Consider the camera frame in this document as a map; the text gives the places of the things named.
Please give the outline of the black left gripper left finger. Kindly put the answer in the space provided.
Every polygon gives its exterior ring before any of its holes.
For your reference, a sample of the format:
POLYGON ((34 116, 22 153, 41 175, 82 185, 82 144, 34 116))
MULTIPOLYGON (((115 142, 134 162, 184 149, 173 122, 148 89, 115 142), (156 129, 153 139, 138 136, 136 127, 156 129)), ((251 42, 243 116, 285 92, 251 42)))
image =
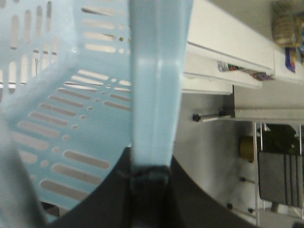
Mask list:
POLYGON ((79 205, 49 228, 129 228, 130 148, 126 147, 104 181, 79 205))

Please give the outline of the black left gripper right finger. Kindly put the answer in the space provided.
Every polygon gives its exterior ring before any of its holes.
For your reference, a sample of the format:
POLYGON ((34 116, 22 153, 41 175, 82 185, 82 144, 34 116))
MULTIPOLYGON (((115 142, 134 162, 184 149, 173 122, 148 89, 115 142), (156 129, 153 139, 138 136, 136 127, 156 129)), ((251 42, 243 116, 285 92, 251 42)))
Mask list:
POLYGON ((202 190, 176 158, 163 206, 165 228, 254 228, 202 190))

